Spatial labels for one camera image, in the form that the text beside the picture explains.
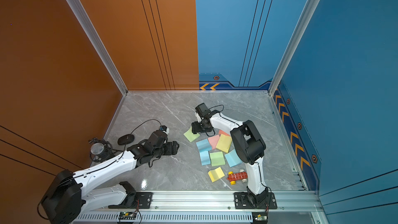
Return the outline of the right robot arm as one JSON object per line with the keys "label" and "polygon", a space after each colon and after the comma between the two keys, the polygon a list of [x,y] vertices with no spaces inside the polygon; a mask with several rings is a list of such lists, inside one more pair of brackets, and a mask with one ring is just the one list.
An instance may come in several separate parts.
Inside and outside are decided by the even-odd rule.
{"label": "right robot arm", "polygon": [[240,160],[245,163],[248,174],[248,201],[254,208],[269,206],[271,193],[266,186],[263,171],[265,142],[255,124],[250,121],[231,119],[219,111],[196,112],[197,121],[192,123],[192,132],[207,133],[214,128],[229,132]]}

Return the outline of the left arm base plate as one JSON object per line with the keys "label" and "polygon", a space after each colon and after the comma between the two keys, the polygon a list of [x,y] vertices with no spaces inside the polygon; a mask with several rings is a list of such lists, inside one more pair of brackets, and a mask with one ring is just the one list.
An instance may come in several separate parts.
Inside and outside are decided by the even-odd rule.
{"label": "left arm base plate", "polygon": [[131,208],[131,209],[150,209],[152,202],[153,193],[152,192],[137,192],[135,194],[131,193],[126,196],[126,198],[118,205],[109,205],[109,209],[116,208]]}

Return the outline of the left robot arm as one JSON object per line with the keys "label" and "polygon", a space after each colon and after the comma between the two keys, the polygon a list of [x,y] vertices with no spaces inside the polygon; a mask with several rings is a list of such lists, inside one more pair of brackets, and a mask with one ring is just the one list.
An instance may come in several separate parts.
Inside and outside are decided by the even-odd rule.
{"label": "left robot arm", "polygon": [[116,186],[97,189],[101,184],[142,165],[152,166],[162,156],[178,153],[179,143],[169,141],[163,129],[154,131],[121,154],[85,170],[64,170],[56,175],[38,206],[52,224],[70,224],[79,214],[98,208],[147,207],[150,204],[137,196],[134,187],[127,181]]}

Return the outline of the pink fanned memo pad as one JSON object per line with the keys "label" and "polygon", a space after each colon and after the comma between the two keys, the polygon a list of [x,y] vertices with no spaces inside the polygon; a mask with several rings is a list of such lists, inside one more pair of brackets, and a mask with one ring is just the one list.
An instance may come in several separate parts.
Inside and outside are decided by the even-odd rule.
{"label": "pink fanned memo pad", "polygon": [[228,134],[228,133],[226,133],[226,132],[224,132],[224,131],[222,131],[222,130],[219,130],[218,134],[219,134],[219,135],[230,136],[230,134]]}

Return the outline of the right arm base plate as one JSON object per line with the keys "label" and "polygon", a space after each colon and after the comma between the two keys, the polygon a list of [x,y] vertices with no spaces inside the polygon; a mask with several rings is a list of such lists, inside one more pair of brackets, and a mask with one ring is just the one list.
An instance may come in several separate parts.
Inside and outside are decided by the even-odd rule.
{"label": "right arm base plate", "polygon": [[274,193],[268,194],[268,196],[265,198],[265,201],[261,203],[259,207],[254,207],[251,205],[247,192],[235,192],[233,196],[235,209],[278,209]]}

